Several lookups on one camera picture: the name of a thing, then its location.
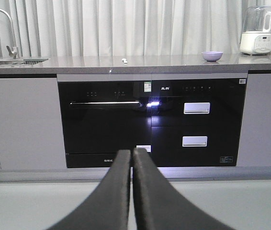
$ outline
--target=small bowl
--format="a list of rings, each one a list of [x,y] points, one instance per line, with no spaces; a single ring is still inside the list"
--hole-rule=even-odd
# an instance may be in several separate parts
[[[219,60],[222,55],[223,52],[219,52],[219,51],[206,51],[206,52],[202,52],[203,58],[206,61],[217,61]]]

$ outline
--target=drawer handle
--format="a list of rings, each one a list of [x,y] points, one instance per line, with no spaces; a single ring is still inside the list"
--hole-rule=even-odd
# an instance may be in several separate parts
[[[184,114],[207,114],[209,110],[185,110]]]
[[[207,142],[204,143],[190,143],[190,144],[183,144],[183,146],[207,146]]]
[[[208,136],[186,136],[182,137],[183,147],[206,147]]]
[[[184,103],[184,114],[209,114],[210,102]]]

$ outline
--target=horizontal bar handle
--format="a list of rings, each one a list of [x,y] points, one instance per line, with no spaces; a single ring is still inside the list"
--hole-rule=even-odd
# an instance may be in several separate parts
[[[188,110],[185,114],[208,114],[209,110]]]
[[[183,146],[207,146],[207,142],[204,143],[192,143],[192,144],[182,144]]]
[[[184,103],[184,114],[209,114],[210,102]]]
[[[208,137],[207,136],[187,136],[182,137],[183,147],[206,147]]]
[[[139,108],[141,103],[134,102],[71,102],[70,107],[75,109],[104,109],[104,108]]]

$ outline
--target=black rubber pad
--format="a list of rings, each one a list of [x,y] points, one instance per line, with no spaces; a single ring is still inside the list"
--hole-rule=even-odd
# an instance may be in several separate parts
[[[126,230],[130,158],[129,150],[118,151],[109,171],[90,196],[49,230]]]
[[[182,196],[145,149],[133,152],[133,195],[139,230],[233,230]]]

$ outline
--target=blender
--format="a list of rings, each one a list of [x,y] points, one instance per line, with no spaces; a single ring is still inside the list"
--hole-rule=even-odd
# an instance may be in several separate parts
[[[271,6],[247,8],[240,51],[250,55],[271,52]]]

